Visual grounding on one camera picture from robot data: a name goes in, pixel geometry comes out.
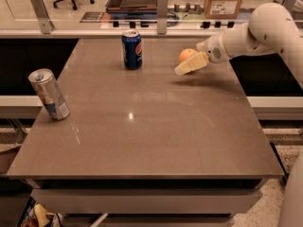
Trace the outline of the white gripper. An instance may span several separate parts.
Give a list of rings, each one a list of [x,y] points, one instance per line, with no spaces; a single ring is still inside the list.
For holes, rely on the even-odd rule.
[[[219,63],[222,61],[229,61],[231,57],[226,52],[224,46],[225,32],[219,32],[210,36],[208,39],[196,44],[198,51],[193,56],[189,57],[175,67],[174,71],[181,76],[198,69],[204,68],[209,61]]]

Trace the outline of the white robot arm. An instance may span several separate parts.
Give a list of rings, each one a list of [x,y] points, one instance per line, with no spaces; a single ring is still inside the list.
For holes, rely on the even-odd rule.
[[[184,75],[208,63],[238,56],[277,53],[303,88],[303,37],[290,12],[278,3],[257,7],[249,21],[196,44],[179,60],[175,73]],[[296,157],[288,177],[277,227],[303,227],[303,154]]]

